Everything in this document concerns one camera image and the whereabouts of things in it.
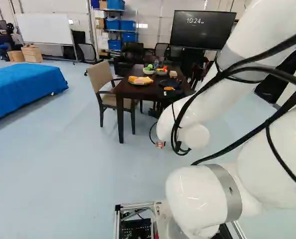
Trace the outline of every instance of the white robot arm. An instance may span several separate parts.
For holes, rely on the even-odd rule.
[[[295,34],[296,0],[253,0],[223,48],[218,64],[226,69]],[[296,45],[251,65],[276,67],[295,49]],[[199,89],[216,74],[212,66]],[[258,81],[266,74],[247,72],[234,77]],[[180,122],[178,140],[192,149],[205,146],[210,135],[202,123],[220,116],[256,85],[224,79],[201,93]],[[175,102],[174,113],[171,106],[162,113],[157,124],[161,140],[169,141],[174,117],[190,97]],[[268,133],[285,166],[273,152]],[[166,182],[166,196],[181,230],[190,239],[205,239],[218,231],[219,224],[259,214],[265,208],[296,208],[295,178],[296,108],[273,122],[267,132],[263,130],[248,140],[236,164],[189,166],[174,171]]]

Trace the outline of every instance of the blue bed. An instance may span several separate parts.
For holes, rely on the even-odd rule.
[[[0,68],[0,117],[66,89],[67,82],[58,67],[22,63]]]

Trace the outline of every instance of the chair backrest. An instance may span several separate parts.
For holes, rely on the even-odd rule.
[[[79,43],[79,47],[82,49],[85,57],[85,61],[96,62],[96,51],[92,44],[89,43]]]
[[[141,64],[144,59],[145,49],[143,43],[124,42],[122,47],[122,56],[126,61],[133,61]]]
[[[182,47],[180,46],[170,46],[170,56],[171,57],[180,57],[182,53]]]
[[[158,57],[164,57],[168,47],[168,43],[157,43],[154,47],[154,55]]]
[[[95,92],[98,92],[113,79],[108,61],[103,61],[87,68],[87,72]]]

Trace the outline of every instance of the bowl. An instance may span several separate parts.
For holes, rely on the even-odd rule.
[[[156,74],[159,75],[159,76],[165,76],[165,75],[167,75],[167,73],[168,73],[168,70],[166,70],[166,71],[156,71]]]
[[[145,70],[145,69],[143,68],[143,72],[144,72],[146,75],[152,75],[152,74],[154,73],[154,70],[152,70],[152,71],[148,71],[148,70]]]

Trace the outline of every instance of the computer monitor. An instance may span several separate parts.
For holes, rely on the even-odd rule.
[[[7,30],[7,23],[5,20],[0,20],[0,30]]]
[[[233,26],[235,12],[174,12],[170,45],[187,48],[221,50]]]

